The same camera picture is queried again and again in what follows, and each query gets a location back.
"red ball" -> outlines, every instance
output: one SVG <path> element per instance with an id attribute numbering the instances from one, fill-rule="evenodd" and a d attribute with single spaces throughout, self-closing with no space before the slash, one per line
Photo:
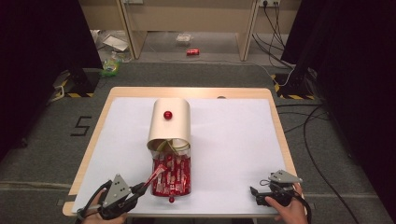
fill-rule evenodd
<path id="1" fill-rule="evenodd" d="M 172 118 L 172 112 L 170 112 L 169 110 L 165 111 L 165 112 L 163 113 L 163 117 L 164 117 L 165 119 L 171 119 L 171 118 Z"/>

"black curtain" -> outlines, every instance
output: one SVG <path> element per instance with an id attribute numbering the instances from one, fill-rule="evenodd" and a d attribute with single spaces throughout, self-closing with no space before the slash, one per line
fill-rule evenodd
<path id="1" fill-rule="evenodd" d="M 18 145 L 70 68 L 101 68 L 90 30 L 74 1 L 1 1 L 0 160 Z"/>
<path id="2" fill-rule="evenodd" d="M 303 0 L 283 59 L 298 62 L 325 3 Z M 396 222 L 396 2 L 343 1 L 309 66 L 350 153 Z"/>

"person's hand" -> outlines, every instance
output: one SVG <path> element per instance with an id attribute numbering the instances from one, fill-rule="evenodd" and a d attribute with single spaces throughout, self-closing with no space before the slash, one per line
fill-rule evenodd
<path id="1" fill-rule="evenodd" d="M 294 188 L 300 195 L 303 193 L 303 189 L 299 184 L 294 184 Z M 305 215 L 304 206 L 297 199 L 292 198 L 290 204 L 286 207 L 282 206 L 271 197 L 265 197 L 265 201 L 267 201 L 279 213 L 279 215 L 275 217 L 276 221 L 283 219 L 287 224 L 308 223 Z"/>
<path id="2" fill-rule="evenodd" d="M 91 205 L 96 205 L 99 203 L 99 198 L 101 194 L 104 192 L 102 190 L 100 193 L 96 195 L 96 197 L 93 199 Z M 97 213 L 97 211 L 87 211 L 87 214 L 85 215 L 85 219 L 81 224 L 122 224 L 125 222 L 125 219 L 127 218 L 127 214 L 124 213 L 120 217 L 110 219 L 110 220 L 103 220 L 102 217 Z"/>

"white paper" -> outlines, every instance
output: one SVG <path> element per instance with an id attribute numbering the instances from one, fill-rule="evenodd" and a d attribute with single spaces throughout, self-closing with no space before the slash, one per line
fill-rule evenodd
<path id="1" fill-rule="evenodd" d="M 72 212 L 115 174 L 129 186 L 147 180 L 152 158 L 146 143 L 157 98 L 120 97 L 113 101 L 87 168 Z M 274 214 L 258 206 L 252 186 L 269 191 L 260 181 L 285 163 L 267 100 L 187 99 L 191 106 L 191 194 L 168 198 L 148 192 L 132 214 L 142 216 L 259 217 Z"/>
<path id="2" fill-rule="evenodd" d="M 119 50 L 126 50 L 128 48 L 128 43 L 118 39 L 112 35 L 110 35 L 104 42 L 104 44 L 109 45 L 115 49 L 119 49 Z"/>

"wall outlet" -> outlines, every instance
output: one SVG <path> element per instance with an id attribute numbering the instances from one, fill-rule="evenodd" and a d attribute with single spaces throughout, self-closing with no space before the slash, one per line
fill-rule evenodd
<path id="1" fill-rule="evenodd" d="M 267 7 L 275 7 L 276 3 L 278 6 L 280 5 L 280 0 L 260 0 L 260 7 L 264 7 L 264 1 L 267 1 Z"/>

